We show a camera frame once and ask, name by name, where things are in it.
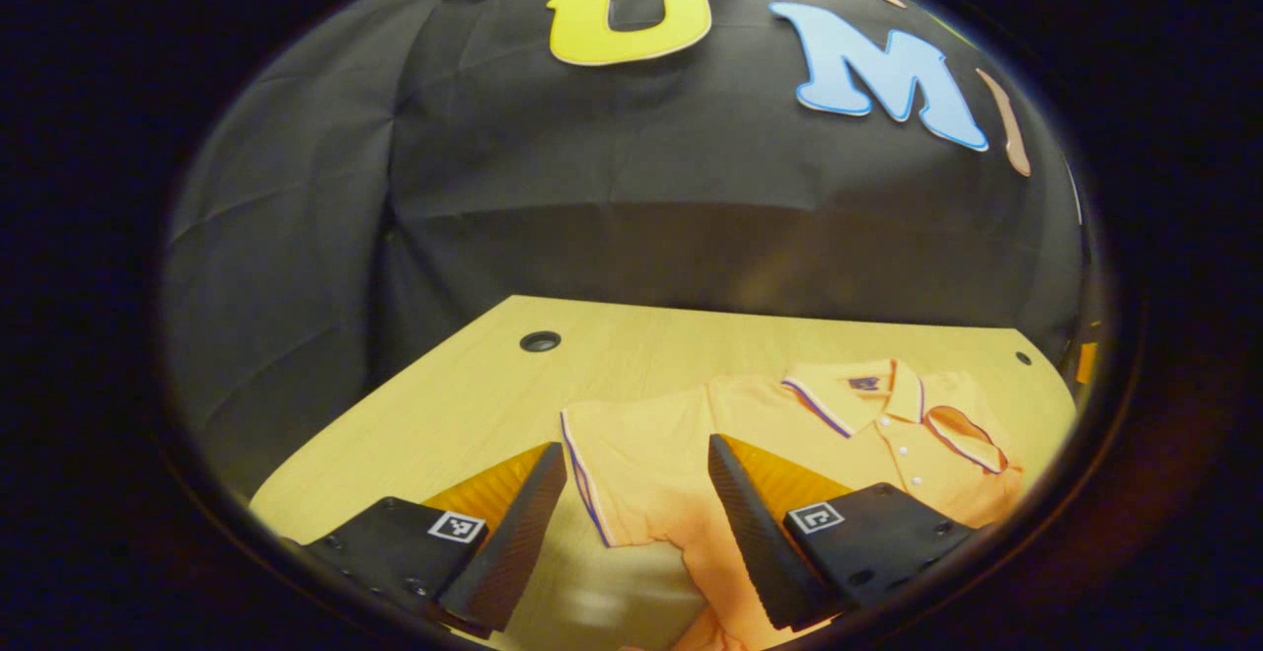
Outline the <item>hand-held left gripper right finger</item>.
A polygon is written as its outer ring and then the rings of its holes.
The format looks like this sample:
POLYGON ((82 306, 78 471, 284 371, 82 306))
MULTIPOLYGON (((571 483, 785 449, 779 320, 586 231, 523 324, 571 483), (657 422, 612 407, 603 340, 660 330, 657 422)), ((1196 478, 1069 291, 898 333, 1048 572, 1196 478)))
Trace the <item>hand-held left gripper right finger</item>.
POLYGON ((853 489, 729 435, 709 436, 707 470, 777 630, 885 605, 980 533, 898 485, 853 489))

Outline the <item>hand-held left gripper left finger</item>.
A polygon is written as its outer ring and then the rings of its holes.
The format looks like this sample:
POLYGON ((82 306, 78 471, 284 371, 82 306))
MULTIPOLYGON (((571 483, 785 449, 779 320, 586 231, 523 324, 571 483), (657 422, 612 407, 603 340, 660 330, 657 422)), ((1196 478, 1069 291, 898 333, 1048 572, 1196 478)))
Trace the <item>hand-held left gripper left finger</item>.
POLYGON ((508 628, 566 480, 563 445, 543 442, 422 502, 383 497, 301 550, 403 616, 488 640, 508 628))

